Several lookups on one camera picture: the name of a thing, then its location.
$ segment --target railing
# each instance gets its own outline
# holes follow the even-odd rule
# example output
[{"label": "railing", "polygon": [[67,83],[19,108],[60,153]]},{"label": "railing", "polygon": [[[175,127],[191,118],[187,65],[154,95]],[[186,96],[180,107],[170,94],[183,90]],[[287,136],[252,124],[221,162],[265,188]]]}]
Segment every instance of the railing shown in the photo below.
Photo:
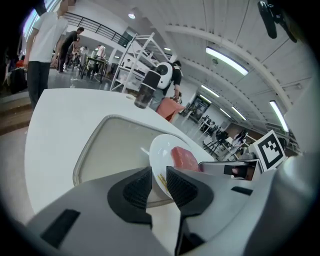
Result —
[{"label": "railing", "polygon": [[126,47],[129,43],[129,40],[127,38],[123,37],[111,28],[108,28],[92,19],[82,17],[71,12],[67,12],[64,17],[68,20],[68,23],[70,25],[83,27],[85,30],[89,30],[91,32],[97,33],[98,35],[104,36],[123,47]]}]

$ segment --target pink chair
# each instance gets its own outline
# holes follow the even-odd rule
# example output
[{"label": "pink chair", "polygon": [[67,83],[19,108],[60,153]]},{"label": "pink chair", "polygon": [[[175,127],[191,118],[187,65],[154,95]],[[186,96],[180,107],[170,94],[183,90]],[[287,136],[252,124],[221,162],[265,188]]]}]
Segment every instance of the pink chair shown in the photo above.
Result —
[{"label": "pink chair", "polygon": [[179,103],[175,102],[174,100],[170,98],[164,98],[161,101],[161,104],[156,109],[156,112],[171,123],[175,115],[184,109],[185,109],[184,106],[181,106]]}]

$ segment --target raw meat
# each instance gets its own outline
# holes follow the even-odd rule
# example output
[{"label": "raw meat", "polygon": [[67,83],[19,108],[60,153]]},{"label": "raw meat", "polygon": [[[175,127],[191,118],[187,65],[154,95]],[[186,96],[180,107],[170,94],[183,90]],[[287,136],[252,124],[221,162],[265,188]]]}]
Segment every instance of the raw meat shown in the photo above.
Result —
[{"label": "raw meat", "polygon": [[171,156],[173,158],[174,167],[200,172],[198,162],[190,151],[176,146],[171,150]]}]

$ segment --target white plate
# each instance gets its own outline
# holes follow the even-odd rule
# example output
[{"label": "white plate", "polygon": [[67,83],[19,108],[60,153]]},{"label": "white plate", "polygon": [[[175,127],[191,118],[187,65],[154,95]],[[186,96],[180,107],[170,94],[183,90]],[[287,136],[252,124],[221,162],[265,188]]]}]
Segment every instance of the white plate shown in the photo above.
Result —
[{"label": "white plate", "polygon": [[149,150],[149,160],[154,179],[163,192],[170,198],[172,198],[172,196],[159,180],[158,175],[162,174],[165,180],[167,180],[167,166],[175,166],[174,159],[171,156],[171,150],[174,147],[181,147],[192,152],[188,144],[178,137],[169,134],[161,134],[157,136],[152,141]]}]

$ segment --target black bag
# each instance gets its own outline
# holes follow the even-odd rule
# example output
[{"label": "black bag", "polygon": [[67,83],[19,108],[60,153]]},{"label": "black bag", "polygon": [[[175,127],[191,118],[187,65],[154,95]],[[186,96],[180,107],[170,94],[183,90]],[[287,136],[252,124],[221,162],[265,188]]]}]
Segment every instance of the black bag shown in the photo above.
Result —
[{"label": "black bag", "polygon": [[8,80],[9,90],[12,94],[16,94],[27,88],[25,71],[22,68],[16,68],[11,71]]}]

